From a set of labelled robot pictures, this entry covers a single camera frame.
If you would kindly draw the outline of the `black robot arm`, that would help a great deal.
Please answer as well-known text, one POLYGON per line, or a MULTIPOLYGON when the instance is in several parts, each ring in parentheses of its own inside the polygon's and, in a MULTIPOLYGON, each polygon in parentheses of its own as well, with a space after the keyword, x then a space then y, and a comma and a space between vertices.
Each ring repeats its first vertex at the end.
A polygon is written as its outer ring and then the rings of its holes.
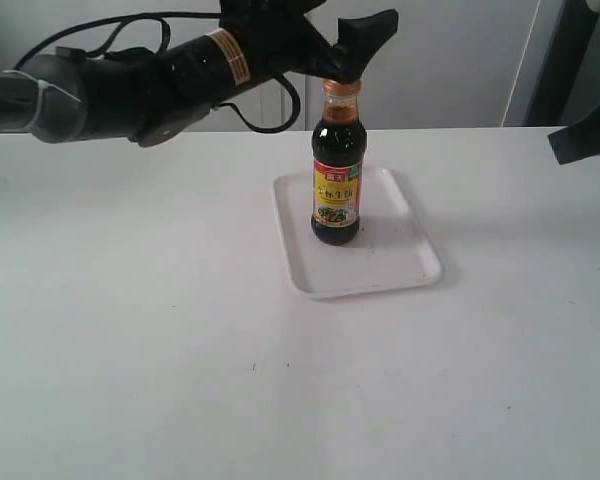
POLYGON ((179 46, 170 27, 177 13, 147 12, 144 19, 161 26, 156 50, 117 51, 112 38, 93 50, 69 48, 54 34, 0 73, 0 134, 50 144, 125 138, 147 148, 269 81, 289 94, 297 118, 301 99, 289 73, 354 83, 399 24, 393 9, 340 19, 330 43, 308 19, 315 8, 313 1, 224 1, 217 29, 179 46))

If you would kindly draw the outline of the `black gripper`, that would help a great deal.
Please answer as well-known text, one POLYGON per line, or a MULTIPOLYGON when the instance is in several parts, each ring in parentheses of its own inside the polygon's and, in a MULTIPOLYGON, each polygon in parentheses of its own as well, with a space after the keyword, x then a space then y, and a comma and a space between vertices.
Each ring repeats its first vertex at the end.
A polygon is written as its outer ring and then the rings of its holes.
POLYGON ((355 83, 397 33, 398 11, 339 18, 332 46, 306 18, 321 1, 222 1, 219 27, 232 36, 238 55, 218 69, 222 88, 253 88, 277 75, 304 74, 355 83))

